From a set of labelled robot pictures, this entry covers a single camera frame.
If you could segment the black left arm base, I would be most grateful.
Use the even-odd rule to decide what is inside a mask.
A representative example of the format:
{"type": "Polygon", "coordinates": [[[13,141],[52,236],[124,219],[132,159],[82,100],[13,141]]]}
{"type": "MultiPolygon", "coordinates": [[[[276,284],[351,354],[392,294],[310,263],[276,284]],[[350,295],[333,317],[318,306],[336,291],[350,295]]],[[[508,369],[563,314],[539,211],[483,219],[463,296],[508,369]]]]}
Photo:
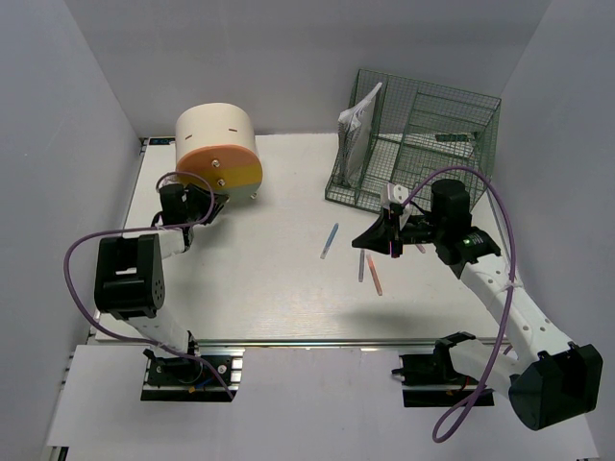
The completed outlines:
{"type": "MultiPolygon", "coordinates": [[[[214,373],[205,365],[182,358],[147,356],[141,401],[156,402],[231,402],[214,373]]],[[[242,371],[242,357],[222,353],[206,354],[203,359],[216,370],[235,395],[242,371]]]]}

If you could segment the grey white manual booklet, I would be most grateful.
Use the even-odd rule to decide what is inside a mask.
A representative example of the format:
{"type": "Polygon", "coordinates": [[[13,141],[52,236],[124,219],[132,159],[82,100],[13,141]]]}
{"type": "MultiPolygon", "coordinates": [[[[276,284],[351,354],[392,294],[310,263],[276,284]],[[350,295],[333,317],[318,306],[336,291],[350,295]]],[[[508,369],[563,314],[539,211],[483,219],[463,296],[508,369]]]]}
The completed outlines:
{"type": "Polygon", "coordinates": [[[381,87],[382,82],[378,82],[363,99],[338,116],[338,181],[343,185],[351,185],[362,168],[381,87]]]}

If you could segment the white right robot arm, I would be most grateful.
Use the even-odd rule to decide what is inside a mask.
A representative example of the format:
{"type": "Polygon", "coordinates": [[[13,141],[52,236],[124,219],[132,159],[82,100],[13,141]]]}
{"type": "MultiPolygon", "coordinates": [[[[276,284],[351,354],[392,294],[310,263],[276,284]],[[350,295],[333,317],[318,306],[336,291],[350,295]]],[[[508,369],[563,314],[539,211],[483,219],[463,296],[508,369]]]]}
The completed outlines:
{"type": "Polygon", "coordinates": [[[596,408],[603,358],[592,345],[579,346],[542,312],[525,288],[509,278],[511,258],[472,223],[463,182],[443,179],[431,186],[430,209],[412,214],[409,190],[389,183],[381,192],[377,221],[352,245],[390,255],[406,245],[432,244],[438,258],[469,288],[498,322],[514,354],[457,332],[435,342],[430,364],[396,370],[404,384],[475,381],[510,402],[520,421],[539,430],[596,408]]]}

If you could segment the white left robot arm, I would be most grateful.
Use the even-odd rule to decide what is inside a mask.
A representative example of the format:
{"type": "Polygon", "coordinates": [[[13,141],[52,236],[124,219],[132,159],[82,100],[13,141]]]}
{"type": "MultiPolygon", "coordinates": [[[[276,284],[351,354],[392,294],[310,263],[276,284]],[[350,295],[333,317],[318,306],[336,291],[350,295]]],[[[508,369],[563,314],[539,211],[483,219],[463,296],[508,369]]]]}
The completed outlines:
{"type": "Polygon", "coordinates": [[[193,183],[165,185],[159,197],[161,210],[151,230],[100,240],[94,300],[100,312],[130,325],[156,346],[176,351],[170,372],[180,382],[191,383],[201,376],[204,362],[190,351],[191,333],[164,306],[163,261],[186,253],[194,227],[212,223],[229,197],[193,183]]]}

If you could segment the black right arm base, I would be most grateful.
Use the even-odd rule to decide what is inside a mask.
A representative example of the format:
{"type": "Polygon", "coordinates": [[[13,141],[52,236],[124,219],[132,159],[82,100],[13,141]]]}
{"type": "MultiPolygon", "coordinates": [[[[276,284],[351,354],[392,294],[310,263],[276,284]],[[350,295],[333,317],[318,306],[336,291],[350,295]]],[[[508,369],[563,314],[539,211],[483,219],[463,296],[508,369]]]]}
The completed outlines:
{"type": "Polygon", "coordinates": [[[477,389],[471,377],[443,377],[430,354],[404,354],[399,360],[391,375],[402,384],[405,408],[449,408],[477,389]]]}

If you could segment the cream round drawer box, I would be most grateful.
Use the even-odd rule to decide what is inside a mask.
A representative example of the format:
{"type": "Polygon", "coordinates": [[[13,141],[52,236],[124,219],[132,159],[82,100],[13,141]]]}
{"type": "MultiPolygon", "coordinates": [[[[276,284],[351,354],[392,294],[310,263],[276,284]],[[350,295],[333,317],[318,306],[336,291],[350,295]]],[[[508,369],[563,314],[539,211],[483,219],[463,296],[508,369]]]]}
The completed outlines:
{"type": "Polygon", "coordinates": [[[256,137],[246,111],[228,103],[187,109],[175,126],[180,181],[239,202],[256,197],[263,180],[256,137]]]}

